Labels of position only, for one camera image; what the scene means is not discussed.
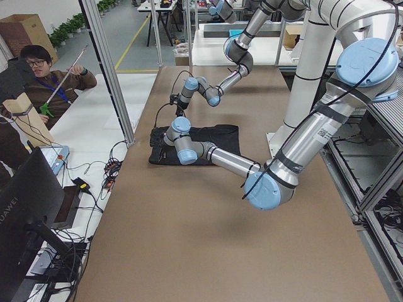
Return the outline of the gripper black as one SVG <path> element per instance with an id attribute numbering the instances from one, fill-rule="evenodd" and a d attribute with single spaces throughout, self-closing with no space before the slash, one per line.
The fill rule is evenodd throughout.
<path id="1" fill-rule="evenodd" d="M 150 134 L 150 146 L 152 148 L 163 149 L 165 146 L 164 137 L 166 136 L 165 131 L 152 130 Z"/>
<path id="2" fill-rule="evenodd" d="M 188 107 L 188 103 L 178 100 L 176 102 L 176 116 L 186 116 L 185 110 Z"/>

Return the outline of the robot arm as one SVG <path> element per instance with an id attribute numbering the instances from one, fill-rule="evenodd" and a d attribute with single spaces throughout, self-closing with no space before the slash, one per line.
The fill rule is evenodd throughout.
<path id="1" fill-rule="evenodd" d="M 176 149 L 182 165 L 205 159 L 244 177 L 244 198 L 257 209 L 272 210 L 292 198 L 300 173 L 356 108 L 397 97 L 399 62 L 395 45 L 381 38 L 366 38 L 346 47 L 326 83 L 326 93 L 265 166 L 212 142 L 194 142 L 190 120 L 184 116 L 172 121 L 161 142 Z"/>
<path id="2" fill-rule="evenodd" d="M 217 83 L 205 76 L 187 72 L 179 92 L 171 92 L 169 103 L 176 108 L 176 116 L 183 116 L 194 93 L 198 92 L 208 105 L 215 107 L 224 94 L 242 78 L 248 76 L 255 65 L 274 65 L 283 62 L 291 65 L 292 59 L 283 47 L 281 23 L 270 18 L 275 12 L 287 23 L 300 21 L 307 10 L 300 1 L 259 1 L 251 19 L 240 22 L 231 1 L 209 1 L 209 13 L 223 19 L 226 36 L 205 37 L 205 30 L 197 30 L 192 44 L 192 62 L 199 66 L 228 65 L 230 74 Z"/>

